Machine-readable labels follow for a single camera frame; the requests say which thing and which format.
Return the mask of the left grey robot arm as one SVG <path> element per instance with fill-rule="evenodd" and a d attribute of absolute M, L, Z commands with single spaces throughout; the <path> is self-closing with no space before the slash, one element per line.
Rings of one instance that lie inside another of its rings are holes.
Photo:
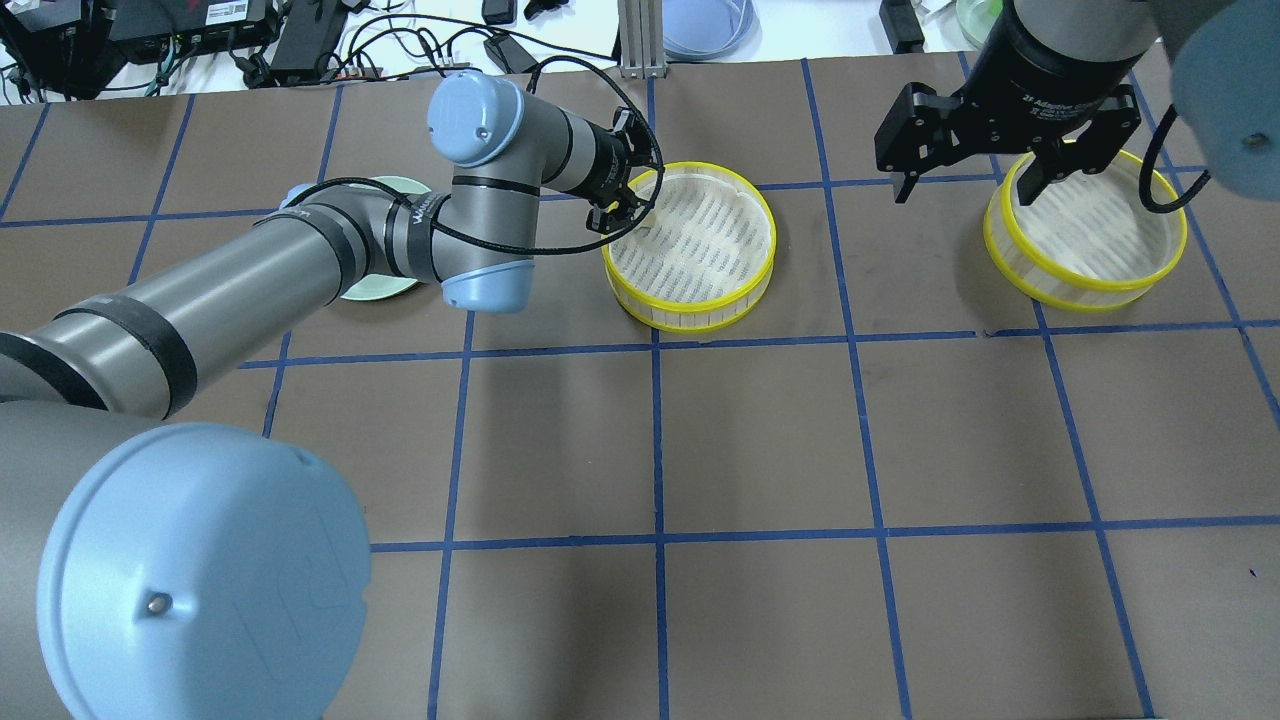
<path fill-rule="evenodd" d="M 210 252 L 3 334 L 3 716 L 320 719 L 358 652 L 364 510 L 316 454 L 174 416 L 371 274 L 517 313 L 539 199 L 585 200 L 604 246 L 652 214 L 657 133 L 463 70 L 425 115 L 451 188 L 301 188 Z"/>

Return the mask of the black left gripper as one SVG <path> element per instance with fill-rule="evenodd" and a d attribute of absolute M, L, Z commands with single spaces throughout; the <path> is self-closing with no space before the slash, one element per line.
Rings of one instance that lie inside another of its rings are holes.
<path fill-rule="evenodd" d="M 590 131 L 595 154 L 586 176 L 586 228 L 603 236 L 625 233 L 648 208 L 630 182 L 636 167 L 652 164 L 650 133 L 634 110 L 617 110 L 609 129 L 591 124 Z"/>

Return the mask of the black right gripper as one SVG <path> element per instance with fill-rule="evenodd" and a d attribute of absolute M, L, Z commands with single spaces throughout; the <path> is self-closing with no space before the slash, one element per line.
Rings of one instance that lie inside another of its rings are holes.
<path fill-rule="evenodd" d="M 975 155 L 1028 152 L 1016 177 L 1024 208 L 1073 173 L 1106 169 L 1140 126 L 1134 88 L 1079 101 L 1048 82 L 1038 70 L 1020 81 L 984 68 L 950 95 L 902 86 L 876 131 L 876 167 L 892 173 L 893 202 L 910 199 L 919 176 Z"/>

